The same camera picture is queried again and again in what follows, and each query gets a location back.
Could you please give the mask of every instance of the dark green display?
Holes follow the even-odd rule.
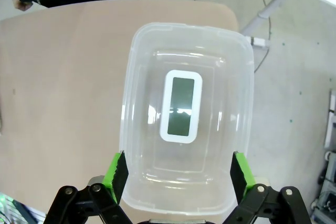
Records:
[[[173,79],[168,122],[169,135],[189,136],[194,83],[193,79],[178,77]]]

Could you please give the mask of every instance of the caster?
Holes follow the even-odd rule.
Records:
[[[331,151],[327,151],[326,153],[325,153],[325,155],[324,155],[324,159],[325,159],[325,161],[329,161],[329,158],[330,158],[330,154],[331,154],[332,152]]]
[[[310,209],[311,209],[311,210],[314,210],[314,209],[316,208],[316,206],[317,206],[317,201],[318,201],[318,199],[315,199],[315,200],[311,203],[311,205],[310,205]]]

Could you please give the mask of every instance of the white device frame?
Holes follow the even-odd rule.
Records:
[[[168,134],[170,105],[173,91],[174,78],[192,79],[194,80],[194,91],[192,100],[192,113],[189,125],[189,135],[179,136]],[[199,108],[201,106],[202,96],[202,77],[199,73],[182,70],[171,70],[167,73],[164,84],[160,136],[167,142],[189,144],[196,139],[198,130]]]

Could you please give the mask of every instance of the person's hand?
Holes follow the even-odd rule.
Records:
[[[20,0],[12,0],[15,9],[22,11],[28,10],[33,5],[32,2],[21,2]]]

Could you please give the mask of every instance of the equipment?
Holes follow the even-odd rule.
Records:
[[[284,187],[277,192],[263,184],[251,185],[251,172],[242,154],[234,153],[230,175],[238,201],[223,224],[251,224],[257,217],[268,218],[271,224],[310,224],[300,192],[295,187]],[[83,224],[90,216],[100,216],[107,224],[132,224],[119,206],[121,189],[125,186],[128,172],[124,152],[114,158],[107,172],[113,174],[112,182],[95,183],[78,191],[73,186],[64,186],[58,191],[47,214],[45,224]],[[141,224],[212,224],[205,220],[170,221],[148,220]]]

